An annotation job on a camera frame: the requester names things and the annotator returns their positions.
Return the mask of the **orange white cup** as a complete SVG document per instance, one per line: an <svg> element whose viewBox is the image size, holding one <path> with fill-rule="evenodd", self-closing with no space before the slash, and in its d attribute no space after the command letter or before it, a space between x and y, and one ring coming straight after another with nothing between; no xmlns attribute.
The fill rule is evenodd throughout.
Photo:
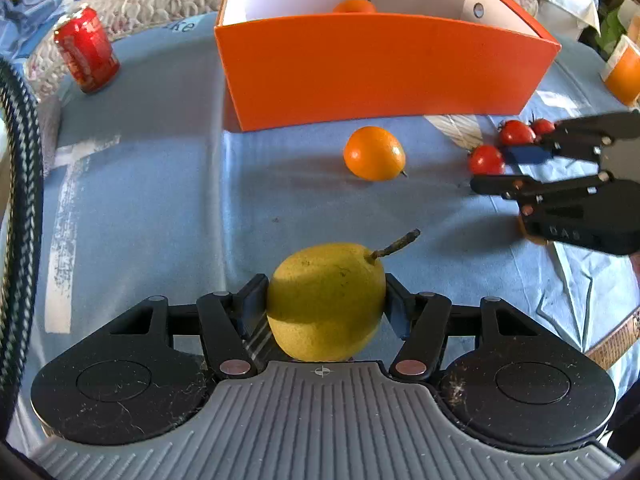
<svg viewBox="0 0 640 480"><path fill-rule="evenodd" d="M626 35L620 37L601 78L613 96L626 106L633 106L640 93L639 47Z"/></svg>

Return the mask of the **yellow green pear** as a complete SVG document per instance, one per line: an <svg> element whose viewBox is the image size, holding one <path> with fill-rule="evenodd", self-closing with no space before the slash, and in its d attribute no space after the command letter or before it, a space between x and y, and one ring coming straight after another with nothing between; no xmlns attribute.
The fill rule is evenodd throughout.
<svg viewBox="0 0 640 480"><path fill-rule="evenodd" d="M362 350L384 310L382 259L419 236L414 229L382 249L320 244L285 258L272 274L266 307L280 349L303 362L344 361Z"/></svg>

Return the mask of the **orange cardboard box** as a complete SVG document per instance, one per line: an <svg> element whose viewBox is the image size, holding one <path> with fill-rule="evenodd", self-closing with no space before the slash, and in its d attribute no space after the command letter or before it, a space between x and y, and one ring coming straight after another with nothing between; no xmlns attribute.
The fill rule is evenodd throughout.
<svg viewBox="0 0 640 480"><path fill-rule="evenodd" d="M369 117L518 114L560 44L514 0L224 0L214 28L245 131Z"/></svg>

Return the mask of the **blue tablecloth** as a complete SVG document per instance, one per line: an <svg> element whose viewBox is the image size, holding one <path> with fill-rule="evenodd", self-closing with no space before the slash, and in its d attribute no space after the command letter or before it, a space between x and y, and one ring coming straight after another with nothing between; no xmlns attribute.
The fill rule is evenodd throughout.
<svg viewBox="0 0 640 480"><path fill-rule="evenodd" d="M206 14L120 40L107 89L62 87L26 380L146 297L190 304L300 248L377 248L414 229L420 238L384 260L414 292L501 297L582 350L638 307L628 259L523 240L514 203L474 194L466 151L440 119L378 121L407 155L402 177L378 183L344 164L358 122L241 132L214 23Z"/></svg>

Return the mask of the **red tomato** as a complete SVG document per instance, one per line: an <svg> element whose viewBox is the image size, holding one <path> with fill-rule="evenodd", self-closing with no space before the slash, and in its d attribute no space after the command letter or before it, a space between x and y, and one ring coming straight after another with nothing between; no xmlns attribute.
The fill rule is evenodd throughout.
<svg viewBox="0 0 640 480"><path fill-rule="evenodd" d="M552 133L555 130L555 123L546 118L534 118L529 123L529 128L532 129L534 135L537 138Z"/></svg>
<svg viewBox="0 0 640 480"><path fill-rule="evenodd" d="M533 144L535 141L534 130L520 120L507 120L498 129L498 144L500 146L527 145Z"/></svg>

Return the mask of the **red tomato end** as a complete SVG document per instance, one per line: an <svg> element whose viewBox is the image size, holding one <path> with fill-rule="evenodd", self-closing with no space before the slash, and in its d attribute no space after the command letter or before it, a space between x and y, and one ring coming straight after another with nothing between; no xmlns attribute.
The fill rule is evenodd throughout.
<svg viewBox="0 0 640 480"><path fill-rule="evenodd" d="M506 162L502 153L493 145L483 144L474 148L468 157L471 174L488 174L498 176L506 171Z"/></svg>

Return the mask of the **red soda can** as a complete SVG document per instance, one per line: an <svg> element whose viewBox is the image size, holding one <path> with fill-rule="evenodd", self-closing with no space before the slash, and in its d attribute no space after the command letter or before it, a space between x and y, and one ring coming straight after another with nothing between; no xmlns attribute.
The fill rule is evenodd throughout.
<svg viewBox="0 0 640 480"><path fill-rule="evenodd" d="M96 93L117 75L120 63L99 15L87 3L58 20L53 40L81 91Z"/></svg>

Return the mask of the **large orange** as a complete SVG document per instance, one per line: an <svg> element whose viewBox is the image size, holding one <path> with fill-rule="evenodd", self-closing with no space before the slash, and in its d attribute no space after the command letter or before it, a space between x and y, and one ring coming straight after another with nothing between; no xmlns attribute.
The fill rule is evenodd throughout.
<svg viewBox="0 0 640 480"><path fill-rule="evenodd" d="M343 0L334 6L333 12L372 14L376 12L376 7L370 0Z"/></svg>

